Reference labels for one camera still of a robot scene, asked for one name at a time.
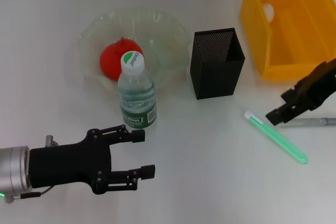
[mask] white table surface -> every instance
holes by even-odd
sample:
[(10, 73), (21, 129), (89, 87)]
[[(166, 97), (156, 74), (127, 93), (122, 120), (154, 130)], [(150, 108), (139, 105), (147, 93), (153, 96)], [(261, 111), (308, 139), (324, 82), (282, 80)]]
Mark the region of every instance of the white table surface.
[[(301, 165), (243, 117), (282, 104), (291, 83), (260, 80), (238, 17), (242, 0), (0, 0), (0, 146), (81, 141), (122, 124), (115, 98), (84, 79), (77, 40), (91, 21), (128, 5), (156, 6), (191, 33), (235, 27), (246, 56), (231, 97), (196, 100), (188, 80), (157, 98), (144, 143), (111, 148), (113, 169), (156, 165), (137, 191), (96, 196), (83, 183), (41, 198), (0, 202), (2, 223), (332, 223), (336, 219), (336, 127), (281, 129), (309, 158)], [(304, 116), (335, 116), (336, 95)]]

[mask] black mesh container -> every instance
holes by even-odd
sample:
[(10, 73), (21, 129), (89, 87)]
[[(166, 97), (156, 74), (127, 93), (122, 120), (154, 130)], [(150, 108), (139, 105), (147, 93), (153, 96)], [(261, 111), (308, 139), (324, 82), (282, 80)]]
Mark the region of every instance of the black mesh container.
[(196, 32), (190, 68), (196, 98), (232, 95), (244, 61), (234, 28)]

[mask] clear bowl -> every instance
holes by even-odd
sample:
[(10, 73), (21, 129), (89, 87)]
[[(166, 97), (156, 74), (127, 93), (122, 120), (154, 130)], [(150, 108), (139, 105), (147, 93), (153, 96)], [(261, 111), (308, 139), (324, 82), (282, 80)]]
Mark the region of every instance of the clear bowl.
[(79, 39), (83, 74), (97, 78), (109, 91), (117, 92), (118, 86), (102, 73), (100, 54), (121, 37), (133, 39), (141, 47), (146, 70), (157, 88), (167, 76), (188, 66), (192, 39), (176, 18), (152, 8), (117, 9), (96, 18)]

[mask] red ball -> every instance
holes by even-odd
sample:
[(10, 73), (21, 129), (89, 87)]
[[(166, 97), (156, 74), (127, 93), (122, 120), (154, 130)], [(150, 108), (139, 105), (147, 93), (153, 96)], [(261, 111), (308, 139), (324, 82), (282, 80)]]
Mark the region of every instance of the red ball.
[(101, 53), (100, 68), (108, 78), (118, 81), (121, 74), (120, 59), (128, 51), (137, 51), (143, 54), (141, 48), (134, 40), (124, 38), (110, 44)]

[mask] plastic bottle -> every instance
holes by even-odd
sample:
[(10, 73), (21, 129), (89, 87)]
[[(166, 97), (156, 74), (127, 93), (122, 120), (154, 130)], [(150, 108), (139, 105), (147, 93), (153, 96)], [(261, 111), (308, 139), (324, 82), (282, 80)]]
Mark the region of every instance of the plastic bottle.
[(126, 52), (121, 69), (118, 90), (123, 119), (132, 128), (146, 128), (156, 120), (156, 104), (154, 82), (145, 70), (142, 54)]

